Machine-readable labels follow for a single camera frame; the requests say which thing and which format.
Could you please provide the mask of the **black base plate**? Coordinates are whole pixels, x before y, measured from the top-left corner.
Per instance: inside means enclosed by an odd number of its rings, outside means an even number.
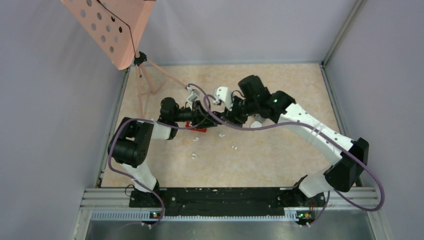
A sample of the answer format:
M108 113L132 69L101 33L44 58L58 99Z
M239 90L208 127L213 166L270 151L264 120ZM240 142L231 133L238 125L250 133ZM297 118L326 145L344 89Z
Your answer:
M131 208L165 208L167 217L274 217L289 208L323 207L323 193L308 198L298 189L279 187L169 187L156 195L133 190Z

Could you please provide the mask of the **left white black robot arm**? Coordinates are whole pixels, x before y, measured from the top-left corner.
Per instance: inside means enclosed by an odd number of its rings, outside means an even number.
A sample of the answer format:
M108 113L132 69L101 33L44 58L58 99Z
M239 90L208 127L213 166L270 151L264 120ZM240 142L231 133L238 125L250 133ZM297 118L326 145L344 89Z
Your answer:
M166 97L160 102L157 120L123 118L108 145L108 167L112 172L130 178L135 190L142 193L141 200L149 207L156 206L161 198L159 191L155 190L159 182L146 162L150 142L174 139L181 129L179 123L186 123L187 130L218 125L199 100L180 107L174 98Z

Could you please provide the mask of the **aluminium front rail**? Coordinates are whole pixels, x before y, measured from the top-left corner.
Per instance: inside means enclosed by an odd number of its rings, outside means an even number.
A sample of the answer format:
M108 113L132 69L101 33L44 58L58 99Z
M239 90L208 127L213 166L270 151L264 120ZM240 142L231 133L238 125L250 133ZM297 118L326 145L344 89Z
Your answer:
M152 225L160 222L287 222L311 227L329 211L366 208L377 240L391 234L376 207L380 203L372 187L353 187L343 196L331 191L306 198L291 187L168 187L158 196L131 187L88 188L79 207L73 239L83 240L90 221L125 221Z

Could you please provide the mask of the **white square earbud case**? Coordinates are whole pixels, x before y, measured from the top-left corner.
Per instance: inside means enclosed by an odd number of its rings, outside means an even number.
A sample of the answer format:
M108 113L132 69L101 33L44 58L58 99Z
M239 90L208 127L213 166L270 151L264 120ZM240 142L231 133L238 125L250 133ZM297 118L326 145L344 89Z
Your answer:
M256 129L256 128L261 128L263 126L263 124L259 121L254 121L251 123L250 128Z

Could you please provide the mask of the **pink perforated music stand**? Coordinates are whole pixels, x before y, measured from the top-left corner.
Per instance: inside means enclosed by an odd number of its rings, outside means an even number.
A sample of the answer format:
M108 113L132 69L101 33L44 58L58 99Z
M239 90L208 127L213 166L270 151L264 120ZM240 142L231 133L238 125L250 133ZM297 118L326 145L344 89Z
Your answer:
M62 1L118 70L135 66L140 118L144 117L143 97L160 90L151 80L146 65L182 87L187 86L138 49L155 3L154 0Z

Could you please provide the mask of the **red grid box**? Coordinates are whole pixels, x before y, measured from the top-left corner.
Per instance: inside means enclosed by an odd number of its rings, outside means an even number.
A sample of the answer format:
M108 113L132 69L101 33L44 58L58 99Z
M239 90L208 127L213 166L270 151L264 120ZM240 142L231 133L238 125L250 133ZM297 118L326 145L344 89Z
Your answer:
M194 126L191 125L191 122L189 122L189 121L186 122L185 127L190 131L196 131L196 132L201 132L201 133L207 132L207 128L194 127Z

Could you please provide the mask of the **purple glitter microphone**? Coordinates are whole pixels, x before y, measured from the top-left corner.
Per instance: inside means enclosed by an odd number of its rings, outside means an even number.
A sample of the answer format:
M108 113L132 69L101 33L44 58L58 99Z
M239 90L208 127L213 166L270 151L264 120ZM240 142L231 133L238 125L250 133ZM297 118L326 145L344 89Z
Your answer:
M260 123L264 123L267 119L263 118L260 114L255 115L255 120Z

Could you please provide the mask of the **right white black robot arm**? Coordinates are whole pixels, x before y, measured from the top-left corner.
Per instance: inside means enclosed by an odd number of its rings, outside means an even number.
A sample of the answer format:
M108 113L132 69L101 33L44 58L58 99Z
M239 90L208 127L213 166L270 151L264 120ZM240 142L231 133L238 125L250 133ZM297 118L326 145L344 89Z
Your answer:
M316 196L329 190L347 193L363 172L361 164L368 163L369 143L344 136L307 113L287 93L270 93L257 75L242 79L238 86L242 97L234 96L225 86L214 90L216 103L224 103L222 119L241 127L249 116L259 115L286 127L319 150L329 162L328 168L307 175L296 184L293 200L307 206Z

